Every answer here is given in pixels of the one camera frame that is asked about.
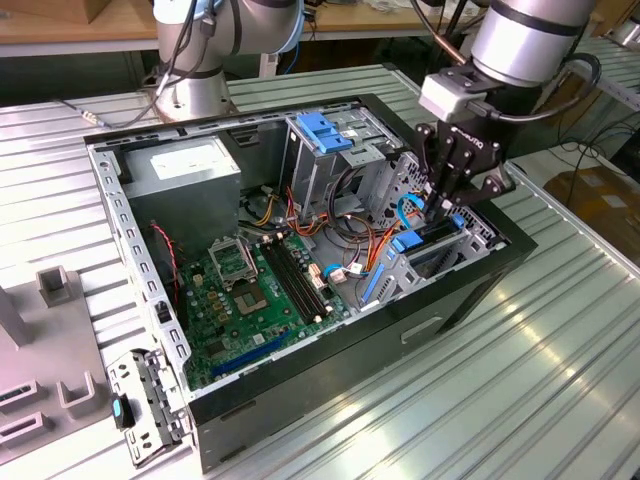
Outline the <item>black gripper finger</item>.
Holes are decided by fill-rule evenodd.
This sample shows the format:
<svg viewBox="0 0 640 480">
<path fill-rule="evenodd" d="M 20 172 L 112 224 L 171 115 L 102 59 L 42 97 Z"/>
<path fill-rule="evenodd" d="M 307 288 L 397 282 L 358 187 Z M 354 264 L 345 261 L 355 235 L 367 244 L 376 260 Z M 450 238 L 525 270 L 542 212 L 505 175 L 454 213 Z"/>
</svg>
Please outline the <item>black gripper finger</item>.
<svg viewBox="0 0 640 480">
<path fill-rule="evenodd" d="M 415 137 L 419 169 L 425 176 L 422 213 L 427 223 L 436 222 L 449 209 L 445 203 L 451 199 L 459 180 L 459 166 L 454 159 L 457 128 L 443 122 L 436 127 L 420 123 L 416 125 Z"/>
<path fill-rule="evenodd" d="M 434 218 L 442 218 L 453 207 L 474 205 L 513 191 L 515 183 L 504 160 L 502 148 L 484 153 L 454 148 L 435 188 Z"/>
</svg>

